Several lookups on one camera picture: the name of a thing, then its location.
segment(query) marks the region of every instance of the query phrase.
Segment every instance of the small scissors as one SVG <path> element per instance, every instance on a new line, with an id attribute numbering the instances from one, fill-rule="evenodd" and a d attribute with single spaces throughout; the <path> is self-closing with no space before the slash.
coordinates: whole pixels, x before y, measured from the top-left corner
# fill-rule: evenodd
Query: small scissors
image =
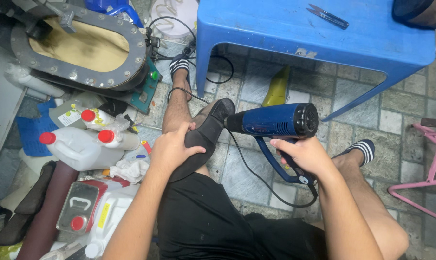
<path id="1" fill-rule="evenodd" d="M 324 11 L 323 9 L 320 9 L 319 7 L 309 4 L 313 9 L 309 9 L 307 8 L 308 11 L 312 12 L 313 14 L 321 17 L 322 19 L 330 22 L 331 24 L 334 24 L 335 26 L 338 26 L 340 28 L 342 28 L 343 30 L 345 30 L 346 28 L 348 28 L 348 26 L 350 25 L 347 21 L 338 18 L 337 16 L 328 13 L 326 11 Z"/>

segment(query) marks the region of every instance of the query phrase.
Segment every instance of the hand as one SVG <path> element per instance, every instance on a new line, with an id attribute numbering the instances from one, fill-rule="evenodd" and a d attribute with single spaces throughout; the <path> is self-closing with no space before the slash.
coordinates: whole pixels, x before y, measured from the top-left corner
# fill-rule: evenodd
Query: hand
<path id="1" fill-rule="evenodd" d="M 195 123 L 183 122 L 175 132 L 169 132 L 159 136 L 152 148 L 150 168 L 159 169 L 168 178 L 190 156 L 204 153 L 205 148 L 194 146 L 186 148 L 184 137 L 190 130 L 195 129 Z"/>
<path id="2" fill-rule="evenodd" d="M 335 167 L 315 136 L 300 139 L 295 144 L 280 139 L 271 139 L 270 144 L 277 148 L 278 155 L 281 155 L 281 150 L 286 152 L 299 167 L 315 175 L 326 172 L 328 167 Z M 281 159 L 281 162 L 287 163 L 284 158 Z"/>

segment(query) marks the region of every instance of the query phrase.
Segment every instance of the person's left hand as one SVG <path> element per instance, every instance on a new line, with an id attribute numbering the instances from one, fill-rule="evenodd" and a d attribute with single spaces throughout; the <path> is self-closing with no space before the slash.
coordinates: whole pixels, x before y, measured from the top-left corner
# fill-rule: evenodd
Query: person's left hand
<path id="1" fill-rule="evenodd" d="M 202 146 L 186 148 L 184 137 L 190 130 L 195 129 L 195 123 L 183 122 L 175 132 L 169 132 L 159 136 L 152 148 L 150 168 L 159 169 L 162 174 L 169 177 L 190 156 L 205 153 Z"/>

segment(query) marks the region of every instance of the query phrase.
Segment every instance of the power cord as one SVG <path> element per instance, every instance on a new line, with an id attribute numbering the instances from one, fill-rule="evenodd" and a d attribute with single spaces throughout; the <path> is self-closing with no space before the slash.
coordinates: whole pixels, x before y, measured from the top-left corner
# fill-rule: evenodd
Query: power cord
<path id="1" fill-rule="evenodd" d="M 184 26 L 185 26 L 185 27 L 186 27 L 186 28 L 191 32 L 192 36 L 194 37 L 194 42 L 197 42 L 197 38 L 195 37 L 195 35 L 194 35 L 194 33 L 192 32 L 191 28 L 189 28 L 185 23 L 183 23 L 181 20 L 179 20 L 179 19 L 177 19 L 177 18 L 175 18 L 175 17 L 171 17 L 171 16 L 161 16 L 161 17 L 158 17 L 157 19 L 153 20 L 153 21 L 149 24 L 148 28 L 151 29 L 151 26 L 154 24 L 154 22 L 156 22 L 156 21 L 158 21 L 158 20 L 160 20 L 160 19 L 165 19 L 165 18 L 174 19 L 174 20 L 180 22 L 182 25 L 184 25 Z M 168 57 L 168 56 L 165 56 L 165 55 L 163 55 L 163 54 L 160 54 L 157 50 L 154 50 L 154 52 L 157 53 L 158 56 L 163 57 L 163 58 L 159 58 L 159 59 L 157 59 L 157 60 L 173 60 L 173 59 L 174 59 L 174 57 Z M 184 58 L 186 58 L 187 62 L 191 63 L 194 67 L 196 67 L 196 65 L 195 65 L 193 62 L 189 61 L 189 59 L 195 59 L 195 57 L 187 57 L 187 55 L 183 55 L 183 57 L 181 57 L 181 59 L 184 59 Z M 228 82 L 229 80 L 231 80 L 232 76 L 234 75 L 234 66 L 232 65 L 232 62 L 231 62 L 228 58 L 226 58 L 226 57 L 224 57 L 224 56 L 220 56 L 220 55 L 212 55 L 212 56 L 210 56 L 210 58 L 221 58 L 221 59 L 227 61 L 227 62 L 229 63 L 229 65 L 231 65 L 231 76 L 229 76 L 229 78 L 228 78 L 227 80 L 225 80 L 225 81 L 221 81 L 221 82 L 216 82 L 216 81 L 210 80 L 209 78 L 206 78 L 206 79 L 207 79 L 208 81 L 210 81 L 211 83 L 215 83 L 215 84 L 223 84 L 223 83 L 226 83 L 226 82 Z"/>
<path id="2" fill-rule="evenodd" d="M 199 99 L 199 100 L 201 100 L 201 101 L 203 101 L 203 102 L 209 104 L 208 101 L 206 101 L 206 100 L 204 100 L 204 99 L 201 99 L 201 98 L 195 96 L 195 95 L 192 94 L 191 92 L 189 92 L 189 91 L 187 91 L 186 89 L 181 88 L 181 87 L 174 87 L 174 88 L 172 88 L 172 89 L 168 92 L 167 103 L 169 103 L 169 101 L 170 101 L 170 95 L 171 95 L 171 92 L 174 91 L 175 89 L 180 89 L 180 90 L 182 90 L 182 91 L 188 93 L 188 94 L 191 95 L 192 97 L 195 97 L 195 98 L 197 98 L 197 99 Z M 291 207 L 294 207 L 294 208 L 306 208 L 306 207 L 309 207 L 309 206 L 311 206 L 312 204 L 314 204 L 314 202 L 316 202 L 316 199 L 317 199 L 318 195 L 315 194 L 313 191 L 312 191 L 312 192 L 313 192 L 313 200 L 312 200 L 311 202 L 307 203 L 307 204 L 304 204 L 304 205 L 295 205 L 295 204 L 291 204 L 291 203 L 285 201 L 283 198 L 279 197 L 279 195 L 278 195 L 278 194 L 277 194 L 277 193 L 276 193 L 276 192 L 271 188 L 271 186 L 269 186 L 269 184 L 268 184 L 268 183 L 267 183 L 263 178 L 261 178 L 260 175 L 256 174 L 254 171 L 252 171 L 252 170 L 250 169 L 250 167 L 248 166 L 247 162 L 246 162 L 245 159 L 244 159 L 244 155 L 242 154 L 241 148 L 239 147 L 239 145 L 238 145 L 238 143 L 237 143 L 237 140 L 235 139 L 234 135 L 233 135 L 233 134 L 231 133 L 231 131 L 229 131 L 228 129 L 226 129 L 226 130 L 229 132 L 229 134 L 231 135 L 232 139 L 234 140 L 234 143 L 235 143 L 235 145 L 237 146 L 237 149 L 238 149 L 238 151 L 239 151 L 239 154 L 240 154 L 241 157 L 242 157 L 242 161 L 244 162 L 245 167 L 246 167 L 246 168 L 247 168 L 247 169 L 248 169 L 248 170 L 249 170 L 253 175 L 255 175 L 256 177 L 258 177 L 258 179 L 260 179 L 260 180 L 261 180 L 261 181 L 266 185 L 266 187 L 268 187 L 268 189 L 269 189 L 269 190 L 274 194 L 274 196 L 276 196 L 276 198 L 278 198 L 278 199 L 279 199 L 280 201 L 282 201 L 284 204 L 287 204 L 287 205 L 289 205 L 289 206 L 291 206 Z"/>

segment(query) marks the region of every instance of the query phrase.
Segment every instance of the blue plastic mat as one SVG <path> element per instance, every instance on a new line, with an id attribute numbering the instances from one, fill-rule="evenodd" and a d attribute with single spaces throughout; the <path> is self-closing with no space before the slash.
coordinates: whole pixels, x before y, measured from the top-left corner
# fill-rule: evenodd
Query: blue plastic mat
<path id="1" fill-rule="evenodd" d="M 16 117 L 19 127 L 20 140 L 22 141 L 24 152 L 28 156 L 52 156 L 46 145 L 40 143 L 39 137 L 44 132 L 52 132 L 58 129 L 49 117 L 49 109 L 55 108 L 54 98 L 37 105 L 41 117 L 30 119 L 26 117 Z"/>

